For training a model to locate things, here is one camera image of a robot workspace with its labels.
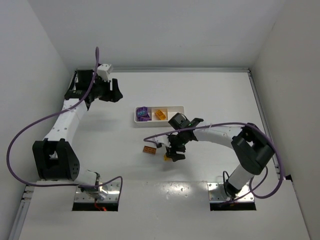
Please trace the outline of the purple lego brick top pile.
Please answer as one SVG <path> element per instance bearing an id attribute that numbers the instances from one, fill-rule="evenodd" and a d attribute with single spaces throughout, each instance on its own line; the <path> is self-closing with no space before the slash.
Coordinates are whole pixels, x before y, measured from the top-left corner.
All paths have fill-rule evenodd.
<path id="1" fill-rule="evenodd" d="M 135 111 L 137 118 L 144 118 L 148 115 L 148 108 L 145 106 L 138 107 Z"/>

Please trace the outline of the orange curved lego brick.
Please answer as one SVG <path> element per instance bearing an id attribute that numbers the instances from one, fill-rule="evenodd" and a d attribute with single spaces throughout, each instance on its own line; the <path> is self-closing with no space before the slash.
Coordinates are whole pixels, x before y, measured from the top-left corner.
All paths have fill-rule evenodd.
<path id="1" fill-rule="evenodd" d="M 154 111 L 154 116 L 157 121 L 166 121 L 168 119 L 168 109 L 160 108 Z"/>

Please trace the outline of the purple lego brick front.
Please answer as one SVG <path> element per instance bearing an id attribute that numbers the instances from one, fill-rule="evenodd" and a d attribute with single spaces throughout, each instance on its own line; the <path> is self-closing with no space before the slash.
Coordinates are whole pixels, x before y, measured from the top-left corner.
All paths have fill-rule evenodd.
<path id="1" fill-rule="evenodd" d="M 151 120 L 151 117 L 148 114 L 137 117 L 137 121 L 138 122 L 147 122 L 147 121 L 150 121 L 150 120 Z"/>

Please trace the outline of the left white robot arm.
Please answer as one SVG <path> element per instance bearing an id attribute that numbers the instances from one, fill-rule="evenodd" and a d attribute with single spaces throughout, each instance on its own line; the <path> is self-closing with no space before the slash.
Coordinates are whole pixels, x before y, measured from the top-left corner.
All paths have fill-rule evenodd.
<path id="1" fill-rule="evenodd" d="M 35 141 L 32 146 L 37 173 L 42 180 L 70 182 L 90 194 L 101 191 L 100 175 L 81 166 L 72 141 L 94 100 L 116 103 L 123 98 L 118 80 L 109 78 L 112 68 L 109 64 L 102 64 L 97 73 L 92 69 L 75 71 L 71 86 L 64 95 L 63 113 L 44 139 Z"/>

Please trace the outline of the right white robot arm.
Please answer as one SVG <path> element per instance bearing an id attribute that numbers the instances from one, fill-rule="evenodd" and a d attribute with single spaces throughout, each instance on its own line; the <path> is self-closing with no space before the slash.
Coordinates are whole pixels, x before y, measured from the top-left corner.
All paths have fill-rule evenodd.
<path id="1" fill-rule="evenodd" d="M 170 146 L 165 153 L 173 162 L 185 159 L 186 144 L 191 141 L 210 142 L 234 150 L 239 165 L 223 184 L 230 198 L 235 198 L 251 178 L 259 175 L 275 154 L 265 137 L 248 126 L 205 128 L 207 124 L 202 118 L 190 121 L 181 113 L 175 114 L 168 123 L 178 131 L 168 135 Z"/>

